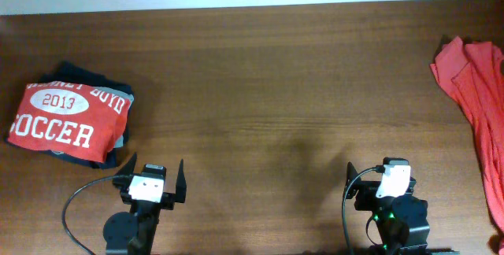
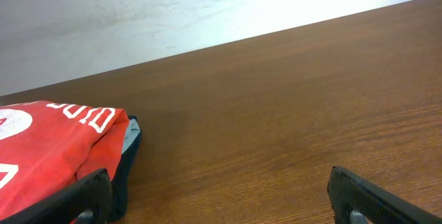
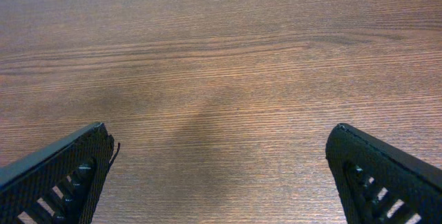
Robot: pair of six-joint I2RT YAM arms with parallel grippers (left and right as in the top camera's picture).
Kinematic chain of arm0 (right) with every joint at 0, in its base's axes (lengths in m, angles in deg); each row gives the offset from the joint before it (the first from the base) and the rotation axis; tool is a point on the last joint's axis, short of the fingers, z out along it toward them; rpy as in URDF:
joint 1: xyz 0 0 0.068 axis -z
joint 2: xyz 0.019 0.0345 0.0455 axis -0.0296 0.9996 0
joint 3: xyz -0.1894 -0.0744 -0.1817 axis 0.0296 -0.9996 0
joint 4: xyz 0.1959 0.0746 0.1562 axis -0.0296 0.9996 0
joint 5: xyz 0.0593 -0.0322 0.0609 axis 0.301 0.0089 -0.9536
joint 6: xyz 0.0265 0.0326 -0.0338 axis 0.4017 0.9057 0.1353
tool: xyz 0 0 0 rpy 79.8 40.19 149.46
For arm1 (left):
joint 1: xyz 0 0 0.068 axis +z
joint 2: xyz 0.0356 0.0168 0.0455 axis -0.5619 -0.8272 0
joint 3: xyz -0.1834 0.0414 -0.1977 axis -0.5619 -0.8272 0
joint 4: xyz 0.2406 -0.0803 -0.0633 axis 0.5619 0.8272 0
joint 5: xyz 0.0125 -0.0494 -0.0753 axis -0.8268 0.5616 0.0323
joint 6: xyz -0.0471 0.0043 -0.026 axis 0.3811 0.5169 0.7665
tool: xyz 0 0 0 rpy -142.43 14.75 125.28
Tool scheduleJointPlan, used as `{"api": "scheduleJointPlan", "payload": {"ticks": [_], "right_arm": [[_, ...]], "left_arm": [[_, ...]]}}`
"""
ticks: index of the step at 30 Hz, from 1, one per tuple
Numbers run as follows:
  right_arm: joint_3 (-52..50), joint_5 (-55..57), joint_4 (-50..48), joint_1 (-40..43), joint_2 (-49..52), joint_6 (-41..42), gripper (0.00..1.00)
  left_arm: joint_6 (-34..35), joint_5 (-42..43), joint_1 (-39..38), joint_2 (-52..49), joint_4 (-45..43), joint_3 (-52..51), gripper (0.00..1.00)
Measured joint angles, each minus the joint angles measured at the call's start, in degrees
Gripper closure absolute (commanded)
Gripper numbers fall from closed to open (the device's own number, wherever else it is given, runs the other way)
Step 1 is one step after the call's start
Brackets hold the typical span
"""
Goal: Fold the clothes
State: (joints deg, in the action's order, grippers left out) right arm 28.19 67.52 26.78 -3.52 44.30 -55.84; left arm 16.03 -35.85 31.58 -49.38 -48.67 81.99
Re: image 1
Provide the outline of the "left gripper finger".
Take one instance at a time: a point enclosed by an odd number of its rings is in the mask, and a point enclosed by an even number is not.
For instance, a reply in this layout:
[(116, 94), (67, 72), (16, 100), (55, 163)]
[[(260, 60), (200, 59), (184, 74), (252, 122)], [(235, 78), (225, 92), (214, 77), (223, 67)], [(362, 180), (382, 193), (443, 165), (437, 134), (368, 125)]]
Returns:
[(186, 194), (187, 182), (183, 171), (183, 160), (181, 160), (176, 178), (175, 202), (184, 203), (186, 201)]
[(114, 175), (114, 187), (129, 187), (134, 176), (135, 164), (137, 161), (137, 153), (133, 153), (131, 158), (124, 164), (119, 171)]

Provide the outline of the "orange soccer t-shirt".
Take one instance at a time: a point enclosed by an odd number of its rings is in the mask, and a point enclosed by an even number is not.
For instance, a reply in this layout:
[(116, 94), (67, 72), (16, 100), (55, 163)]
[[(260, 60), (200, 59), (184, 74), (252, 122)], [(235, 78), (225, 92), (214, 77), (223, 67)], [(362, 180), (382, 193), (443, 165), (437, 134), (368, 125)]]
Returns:
[(503, 52), (492, 42), (465, 43), (454, 37), (441, 44), (430, 64), (438, 86), (469, 121), (487, 207), (503, 233)]

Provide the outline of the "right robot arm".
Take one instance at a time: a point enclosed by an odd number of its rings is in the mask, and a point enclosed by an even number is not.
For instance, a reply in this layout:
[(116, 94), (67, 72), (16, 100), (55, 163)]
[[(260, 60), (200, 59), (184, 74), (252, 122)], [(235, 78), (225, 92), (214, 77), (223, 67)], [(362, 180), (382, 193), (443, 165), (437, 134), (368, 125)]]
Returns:
[(358, 172), (346, 167), (342, 207), (354, 199), (357, 211), (370, 212), (381, 242), (371, 242), (369, 254), (426, 254), (430, 226), (428, 203), (413, 196), (416, 180), (409, 162), (385, 157), (383, 163)]

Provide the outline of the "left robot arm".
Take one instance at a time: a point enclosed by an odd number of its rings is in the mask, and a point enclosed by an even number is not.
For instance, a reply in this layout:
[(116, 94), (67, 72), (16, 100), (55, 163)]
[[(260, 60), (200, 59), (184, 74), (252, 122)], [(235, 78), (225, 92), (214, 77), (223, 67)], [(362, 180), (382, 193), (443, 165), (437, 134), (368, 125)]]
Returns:
[(113, 176), (121, 201), (130, 209), (113, 214), (104, 224), (107, 254), (150, 255), (161, 211), (186, 201), (183, 162), (178, 167), (175, 191), (169, 193), (164, 191), (166, 167), (145, 164), (141, 172), (135, 173), (136, 161), (134, 154)]

